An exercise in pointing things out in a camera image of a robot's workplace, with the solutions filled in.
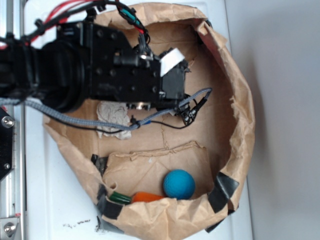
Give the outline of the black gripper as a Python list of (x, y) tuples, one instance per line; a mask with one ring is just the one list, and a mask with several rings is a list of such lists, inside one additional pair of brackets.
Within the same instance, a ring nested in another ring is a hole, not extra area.
[(117, 29), (85, 23), (82, 45), (89, 49), (87, 97), (135, 108), (176, 109), (185, 98), (188, 62), (177, 48), (160, 55), (131, 47)]

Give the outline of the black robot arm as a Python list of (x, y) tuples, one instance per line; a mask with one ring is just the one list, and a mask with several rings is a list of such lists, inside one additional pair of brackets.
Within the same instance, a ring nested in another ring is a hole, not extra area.
[(58, 26), (40, 49), (12, 40), (0, 52), (0, 95), (69, 113), (85, 100), (135, 108), (177, 108), (185, 98), (188, 62), (177, 49), (154, 54), (140, 37), (132, 47), (117, 29), (92, 22)]

